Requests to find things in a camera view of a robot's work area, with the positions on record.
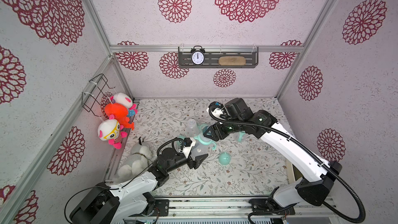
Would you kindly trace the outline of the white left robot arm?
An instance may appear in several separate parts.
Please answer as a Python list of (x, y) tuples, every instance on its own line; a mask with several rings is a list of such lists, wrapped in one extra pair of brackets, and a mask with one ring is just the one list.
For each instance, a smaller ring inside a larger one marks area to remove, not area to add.
[(174, 138), (157, 150), (157, 157), (137, 176), (119, 184), (99, 183), (65, 215), (70, 224), (113, 224), (130, 216), (166, 215), (168, 202), (151, 194), (170, 178), (169, 173), (187, 166), (198, 169), (208, 157), (208, 147), (194, 138)]

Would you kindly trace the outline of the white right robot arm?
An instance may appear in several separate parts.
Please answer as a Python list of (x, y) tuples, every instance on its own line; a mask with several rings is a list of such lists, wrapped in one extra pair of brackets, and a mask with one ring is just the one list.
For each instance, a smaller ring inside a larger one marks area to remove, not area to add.
[[(276, 187), (259, 209), (248, 215), (249, 221), (252, 221), (253, 216), (289, 214), (301, 202), (313, 206), (324, 205), (350, 223), (360, 224), (365, 221), (366, 211), (361, 199), (340, 177), (342, 165), (316, 155), (290, 134), (272, 114), (264, 110), (254, 113), (242, 98), (234, 98), (225, 105), (212, 102), (207, 112), (216, 123), (204, 132), (205, 137), (217, 142), (232, 133), (244, 132), (253, 135), (276, 149), (302, 174), (295, 182), (284, 187)], [(325, 200), (335, 181), (338, 181), (353, 197), (359, 209), (358, 217), (349, 217), (326, 203)]]

